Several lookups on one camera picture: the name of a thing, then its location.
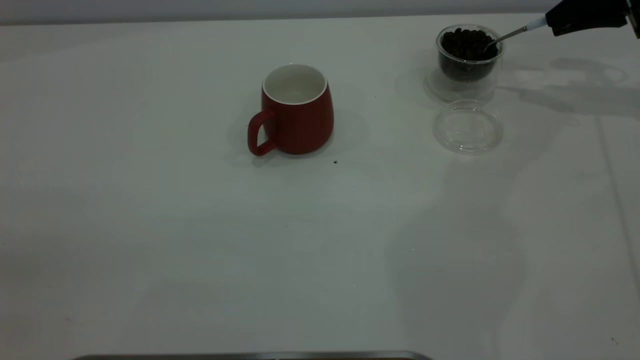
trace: mug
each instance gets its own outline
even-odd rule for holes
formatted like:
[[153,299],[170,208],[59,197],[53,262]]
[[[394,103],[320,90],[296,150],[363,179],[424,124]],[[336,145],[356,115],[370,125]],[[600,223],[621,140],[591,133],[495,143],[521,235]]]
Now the mug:
[[[258,145],[264,126],[267,141]],[[288,64],[262,81],[262,111],[249,121],[247,142],[256,156],[275,147],[306,154],[324,145],[333,131],[333,104],[326,76],[309,65]]]

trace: white table surface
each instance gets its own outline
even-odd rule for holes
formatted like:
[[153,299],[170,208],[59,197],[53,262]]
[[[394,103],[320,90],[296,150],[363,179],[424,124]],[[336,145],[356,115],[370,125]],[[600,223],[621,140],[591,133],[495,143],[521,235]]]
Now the white table surface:
[[[536,16],[0,28],[0,358],[639,357],[633,31],[509,40],[500,147],[431,133],[437,33]],[[327,75],[333,138],[255,158],[290,61]]]

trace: clear plastic lid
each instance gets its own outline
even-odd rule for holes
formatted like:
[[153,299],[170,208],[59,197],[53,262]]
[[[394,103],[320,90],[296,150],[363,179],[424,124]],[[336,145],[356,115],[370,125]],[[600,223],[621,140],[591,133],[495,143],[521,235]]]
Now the clear plastic lid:
[[459,154],[481,154],[502,140],[502,123],[490,107],[477,100],[450,103],[433,124],[433,134],[444,147]]

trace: spoon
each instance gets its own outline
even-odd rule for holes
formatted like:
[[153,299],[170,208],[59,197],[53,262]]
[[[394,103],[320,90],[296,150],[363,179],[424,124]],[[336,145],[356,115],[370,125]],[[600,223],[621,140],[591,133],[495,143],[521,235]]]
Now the spoon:
[[535,30],[538,28],[541,28],[542,26],[547,25],[547,18],[546,17],[542,17],[538,20],[533,20],[532,22],[526,24],[525,26],[521,27],[520,29],[517,29],[516,31],[512,31],[510,33],[508,33],[507,35],[504,35],[503,37],[499,37],[497,39],[495,39],[494,41],[490,42],[487,46],[484,47],[483,52],[485,52],[491,45],[503,41],[505,39],[508,39],[510,37],[514,37],[517,34],[522,34],[525,31],[531,31],[531,30]]

